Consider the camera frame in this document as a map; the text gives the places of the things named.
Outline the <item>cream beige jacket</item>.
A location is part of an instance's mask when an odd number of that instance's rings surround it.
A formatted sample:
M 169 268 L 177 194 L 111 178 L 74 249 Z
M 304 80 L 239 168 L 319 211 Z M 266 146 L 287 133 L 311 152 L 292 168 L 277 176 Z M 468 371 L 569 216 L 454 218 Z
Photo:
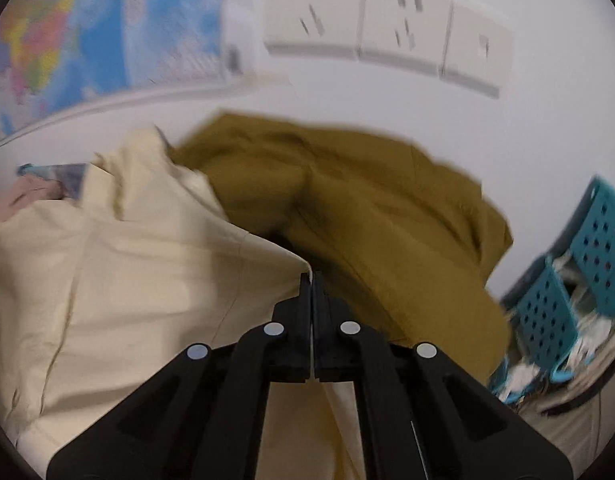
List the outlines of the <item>cream beige jacket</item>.
M 159 130 L 87 167 L 80 200 L 0 221 L 0 424 L 38 474 L 191 344 L 234 344 L 306 260 L 230 223 Z

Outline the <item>teal perforated plastic basket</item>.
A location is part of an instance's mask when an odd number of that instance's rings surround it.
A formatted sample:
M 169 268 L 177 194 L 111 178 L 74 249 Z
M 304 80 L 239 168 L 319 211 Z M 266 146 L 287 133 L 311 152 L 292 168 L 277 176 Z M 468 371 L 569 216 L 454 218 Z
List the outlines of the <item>teal perforated plastic basket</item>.
M 513 347 L 490 379 L 508 405 L 574 389 L 615 350 L 615 188 L 592 178 L 573 216 L 501 300 Z

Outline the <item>olive mustard garment on bed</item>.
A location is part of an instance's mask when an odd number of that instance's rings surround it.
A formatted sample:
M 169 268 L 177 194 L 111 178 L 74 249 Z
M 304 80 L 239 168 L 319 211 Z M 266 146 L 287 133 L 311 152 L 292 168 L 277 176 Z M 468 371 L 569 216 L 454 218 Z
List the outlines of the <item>olive mustard garment on bed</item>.
M 478 382 L 501 364 L 510 328 L 486 283 L 513 234 L 467 174 L 388 136 L 237 114 L 170 155 L 391 342 L 432 342 Z

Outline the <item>pink pillow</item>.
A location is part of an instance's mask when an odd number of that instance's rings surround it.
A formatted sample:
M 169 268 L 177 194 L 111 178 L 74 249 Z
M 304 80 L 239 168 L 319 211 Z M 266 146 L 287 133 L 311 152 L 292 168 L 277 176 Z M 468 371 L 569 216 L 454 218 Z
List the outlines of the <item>pink pillow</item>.
M 64 187 L 59 181 L 46 180 L 33 174 L 19 177 L 0 198 L 0 221 L 12 218 L 38 200 L 61 200 L 64 196 Z

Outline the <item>white wall socket panel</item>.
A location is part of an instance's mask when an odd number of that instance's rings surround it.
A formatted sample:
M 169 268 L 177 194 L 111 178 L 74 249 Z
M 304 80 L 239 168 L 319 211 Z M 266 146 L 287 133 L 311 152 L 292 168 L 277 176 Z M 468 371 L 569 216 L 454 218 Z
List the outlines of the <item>white wall socket panel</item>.
M 515 38 L 454 0 L 263 0 L 263 42 L 272 53 L 356 56 L 499 96 Z

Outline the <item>colourful wall map poster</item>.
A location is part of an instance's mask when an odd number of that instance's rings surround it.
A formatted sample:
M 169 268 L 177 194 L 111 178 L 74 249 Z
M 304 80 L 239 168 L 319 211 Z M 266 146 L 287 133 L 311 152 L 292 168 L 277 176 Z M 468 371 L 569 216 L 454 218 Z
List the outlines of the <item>colourful wall map poster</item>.
M 0 141 L 111 94 L 224 78 L 226 0 L 9 0 Z

